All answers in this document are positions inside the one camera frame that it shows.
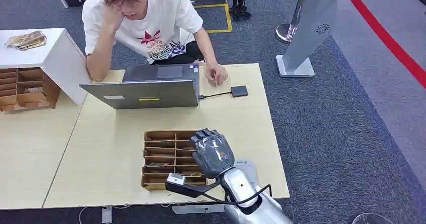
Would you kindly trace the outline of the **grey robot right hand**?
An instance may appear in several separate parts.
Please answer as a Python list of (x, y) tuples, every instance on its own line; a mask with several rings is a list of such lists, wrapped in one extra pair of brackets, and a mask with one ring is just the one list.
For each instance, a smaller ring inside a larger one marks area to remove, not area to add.
[(207, 128), (198, 130), (190, 138), (195, 144), (193, 153), (196, 164), (208, 179), (214, 179), (222, 172), (233, 167), (234, 154), (224, 135)]

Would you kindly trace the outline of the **person's right hand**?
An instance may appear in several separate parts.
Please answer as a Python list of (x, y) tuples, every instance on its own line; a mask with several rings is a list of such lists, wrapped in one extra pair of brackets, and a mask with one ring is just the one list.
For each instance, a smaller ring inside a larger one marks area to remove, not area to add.
[(112, 5), (105, 6), (103, 12), (102, 27), (116, 31), (123, 21), (124, 15)]

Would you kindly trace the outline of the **person's left hand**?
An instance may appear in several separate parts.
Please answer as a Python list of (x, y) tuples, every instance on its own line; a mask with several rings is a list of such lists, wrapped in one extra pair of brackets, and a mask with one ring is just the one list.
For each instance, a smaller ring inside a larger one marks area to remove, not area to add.
[(214, 86), (221, 86), (228, 78), (226, 69), (218, 63), (206, 64), (206, 77)]

